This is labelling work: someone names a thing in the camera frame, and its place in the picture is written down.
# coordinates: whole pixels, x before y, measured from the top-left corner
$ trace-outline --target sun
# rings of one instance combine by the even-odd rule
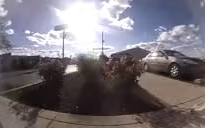
[[[99,11],[93,3],[75,3],[64,11],[57,11],[68,32],[80,42],[93,42],[96,32],[102,31],[99,25]]]

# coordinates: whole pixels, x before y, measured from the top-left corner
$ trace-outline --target mulch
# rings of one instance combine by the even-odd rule
[[[84,78],[71,73],[61,83],[41,83],[5,94],[34,107],[71,114],[112,116],[164,109],[166,106],[131,81]]]

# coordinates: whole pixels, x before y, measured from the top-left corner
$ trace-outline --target silver car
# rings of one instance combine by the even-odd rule
[[[156,51],[142,60],[146,71],[165,72],[172,78],[187,75],[195,79],[201,78],[205,74],[205,61],[185,56],[178,51]]]

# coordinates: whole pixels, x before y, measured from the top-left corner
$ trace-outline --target blue sky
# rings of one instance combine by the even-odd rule
[[[15,54],[61,54],[57,24],[67,24],[65,54],[98,55],[101,31],[106,54],[133,47],[175,49],[205,56],[203,0],[0,0]]]

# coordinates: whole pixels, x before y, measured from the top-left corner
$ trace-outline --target bush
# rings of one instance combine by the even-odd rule
[[[67,63],[60,60],[46,60],[39,65],[39,75],[46,82],[59,82],[63,80]]]
[[[111,58],[104,66],[105,77],[110,79],[136,80],[143,73],[143,64],[134,57],[123,56],[120,60]]]
[[[93,58],[85,55],[80,55],[77,58],[77,66],[79,73],[85,77],[85,79],[95,80],[102,74],[101,63]]]

